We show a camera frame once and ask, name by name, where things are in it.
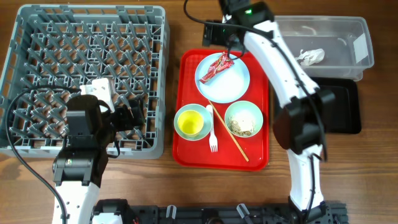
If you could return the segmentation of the rice food scraps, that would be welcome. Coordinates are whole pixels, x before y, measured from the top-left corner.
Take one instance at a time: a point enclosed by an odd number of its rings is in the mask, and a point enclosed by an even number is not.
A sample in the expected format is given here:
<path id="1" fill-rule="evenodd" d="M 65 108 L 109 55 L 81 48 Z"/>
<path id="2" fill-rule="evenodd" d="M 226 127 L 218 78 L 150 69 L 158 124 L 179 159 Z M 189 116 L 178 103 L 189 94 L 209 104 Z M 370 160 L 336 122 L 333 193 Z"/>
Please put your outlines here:
<path id="1" fill-rule="evenodd" d="M 229 117 L 228 127 L 233 134 L 239 137 L 249 137 L 254 134 L 255 119 L 250 113 L 239 112 Z"/>

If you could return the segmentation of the green bowl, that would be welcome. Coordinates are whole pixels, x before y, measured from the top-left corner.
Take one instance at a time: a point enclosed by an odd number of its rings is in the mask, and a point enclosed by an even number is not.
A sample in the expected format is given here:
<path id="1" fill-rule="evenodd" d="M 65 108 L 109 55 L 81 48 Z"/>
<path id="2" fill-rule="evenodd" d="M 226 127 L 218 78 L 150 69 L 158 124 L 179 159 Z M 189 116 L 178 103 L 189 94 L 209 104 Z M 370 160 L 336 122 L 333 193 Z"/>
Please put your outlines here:
<path id="1" fill-rule="evenodd" d="M 228 106 L 224 114 L 228 130 L 240 138 L 255 136 L 264 123 L 262 111 L 250 101 L 236 101 Z"/>

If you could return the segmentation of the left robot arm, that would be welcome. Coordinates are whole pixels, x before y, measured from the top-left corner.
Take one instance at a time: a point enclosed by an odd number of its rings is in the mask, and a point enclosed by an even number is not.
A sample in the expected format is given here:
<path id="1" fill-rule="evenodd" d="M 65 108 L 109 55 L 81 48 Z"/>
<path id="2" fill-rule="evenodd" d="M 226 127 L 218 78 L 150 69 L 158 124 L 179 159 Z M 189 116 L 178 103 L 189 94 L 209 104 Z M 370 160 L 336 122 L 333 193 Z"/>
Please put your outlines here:
<path id="1" fill-rule="evenodd" d="M 59 198 L 53 223 L 139 223 L 125 199 L 98 200 L 101 180 L 111 158 L 107 146 L 116 134 L 144 124 L 144 101 L 134 98 L 114 111 L 94 95 L 67 102 L 69 133 L 53 162 Z"/>

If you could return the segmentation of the white tissue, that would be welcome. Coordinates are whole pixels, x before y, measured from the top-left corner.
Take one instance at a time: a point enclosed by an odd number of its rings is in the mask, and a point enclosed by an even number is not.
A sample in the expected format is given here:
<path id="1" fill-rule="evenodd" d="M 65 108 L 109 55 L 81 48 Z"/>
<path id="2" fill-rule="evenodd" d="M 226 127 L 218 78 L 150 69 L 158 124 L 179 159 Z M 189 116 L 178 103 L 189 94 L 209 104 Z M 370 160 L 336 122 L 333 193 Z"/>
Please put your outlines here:
<path id="1" fill-rule="evenodd" d="M 320 63 L 325 57 L 325 51 L 323 49 L 315 49 L 315 50 L 308 50 L 300 51 L 300 55 L 295 57 L 296 61 L 301 64 L 301 66 L 311 66 L 315 63 Z"/>

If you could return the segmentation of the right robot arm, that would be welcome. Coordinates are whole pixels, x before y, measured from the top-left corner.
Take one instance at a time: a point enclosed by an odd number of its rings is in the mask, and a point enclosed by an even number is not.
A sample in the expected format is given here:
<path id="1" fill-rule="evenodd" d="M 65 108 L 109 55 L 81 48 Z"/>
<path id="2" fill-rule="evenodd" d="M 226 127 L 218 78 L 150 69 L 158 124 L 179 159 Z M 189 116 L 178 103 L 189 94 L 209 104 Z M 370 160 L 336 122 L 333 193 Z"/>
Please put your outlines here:
<path id="1" fill-rule="evenodd" d="M 221 27 L 235 35 L 266 73 L 281 112 L 273 123 L 277 142 L 287 151 L 292 186 L 287 218 L 291 223 L 333 223 L 320 189 L 320 163 L 327 161 L 324 124 L 334 94 L 322 90 L 300 67 L 266 3 L 220 1 Z"/>

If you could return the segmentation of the red snack wrapper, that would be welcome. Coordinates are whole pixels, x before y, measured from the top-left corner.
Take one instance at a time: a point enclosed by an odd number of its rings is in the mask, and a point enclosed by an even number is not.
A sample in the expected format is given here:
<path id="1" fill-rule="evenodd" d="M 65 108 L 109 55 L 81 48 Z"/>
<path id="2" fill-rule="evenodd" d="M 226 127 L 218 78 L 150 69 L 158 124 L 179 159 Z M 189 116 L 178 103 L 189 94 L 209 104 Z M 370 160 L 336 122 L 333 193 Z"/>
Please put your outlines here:
<path id="1" fill-rule="evenodd" d="M 205 84 L 214 78 L 217 74 L 221 73 L 224 70 L 229 69 L 234 65 L 234 62 L 227 52 L 223 52 L 216 61 L 214 61 L 208 68 L 208 71 L 205 76 L 200 78 L 200 82 Z"/>

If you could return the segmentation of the yellow plastic cup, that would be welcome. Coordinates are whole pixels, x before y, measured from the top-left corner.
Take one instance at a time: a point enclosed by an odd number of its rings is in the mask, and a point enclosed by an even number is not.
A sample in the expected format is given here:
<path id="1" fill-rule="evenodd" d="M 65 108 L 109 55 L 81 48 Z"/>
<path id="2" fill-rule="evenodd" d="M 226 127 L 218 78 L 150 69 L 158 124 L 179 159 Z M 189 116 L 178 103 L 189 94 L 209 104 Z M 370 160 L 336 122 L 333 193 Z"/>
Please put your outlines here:
<path id="1" fill-rule="evenodd" d="M 195 110 L 186 110 L 180 114 L 177 125 L 188 137 L 197 136 L 204 127 L 203 116 Z"/>

